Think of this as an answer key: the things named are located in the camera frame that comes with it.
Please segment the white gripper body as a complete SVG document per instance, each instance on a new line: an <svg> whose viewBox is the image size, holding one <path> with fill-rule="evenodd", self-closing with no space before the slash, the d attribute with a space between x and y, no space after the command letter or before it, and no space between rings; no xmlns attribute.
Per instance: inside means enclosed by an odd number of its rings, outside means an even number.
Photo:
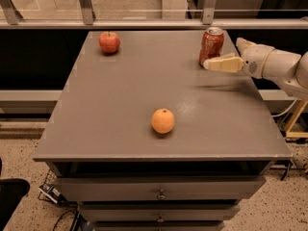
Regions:
<svg viewBox="0 0 308 231"><path fill-rule="evenodd" d="M274 47L263 44L248 46L241 53L244 61L243 73L250 77L261 79L265 62L273 50Z"/></svg>

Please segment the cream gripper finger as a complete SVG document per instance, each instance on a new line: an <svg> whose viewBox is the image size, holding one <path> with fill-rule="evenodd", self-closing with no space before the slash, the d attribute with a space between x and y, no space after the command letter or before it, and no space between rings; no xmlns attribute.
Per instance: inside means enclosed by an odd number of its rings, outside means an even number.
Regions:
<svg viewBox="0 0 308 231"><path fill-rule="evenodd" d="M212 71L237 73L244 67L244 63L240 57L213 58L206 60L203 67Z"/></svg>
<svg viewBox="0 0 308 231"><path fill-rule="evenodd" d="M246 40L244 38L237 38L236 40L236 47L238 48L239 52L242 54L246 48L253 46L254 42Z"/></svg>

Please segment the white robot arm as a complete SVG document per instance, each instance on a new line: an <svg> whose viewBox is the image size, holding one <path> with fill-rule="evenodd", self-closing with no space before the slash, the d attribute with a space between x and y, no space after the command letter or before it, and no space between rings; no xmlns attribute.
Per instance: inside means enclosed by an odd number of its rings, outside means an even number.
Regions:
<svg viewBox="0 0 308 231"><path fill-rule="evenodd" d="M203 67L272 81L288 95L308 99L308 53L301 56L244 38L237 38L236 46L240 57L234 53L214 57L205 60Z"/></svg>

